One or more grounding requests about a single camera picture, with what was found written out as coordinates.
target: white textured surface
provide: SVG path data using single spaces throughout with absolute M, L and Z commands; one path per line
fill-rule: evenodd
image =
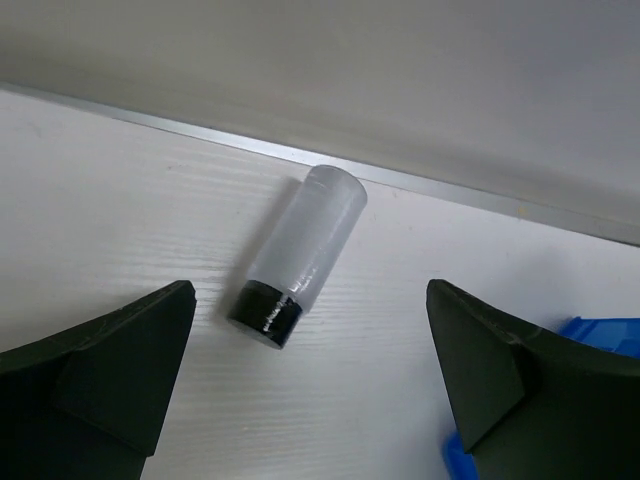
M 366 183 L 313 311 L 276 352 L 219 313 L 306 167 L 9 93 L 0 135 L 0 349 L 177 278 L 197 289 L 145 480 L 445 478 L 430 278 L 543 325 L 640 313 L 636 248 Z

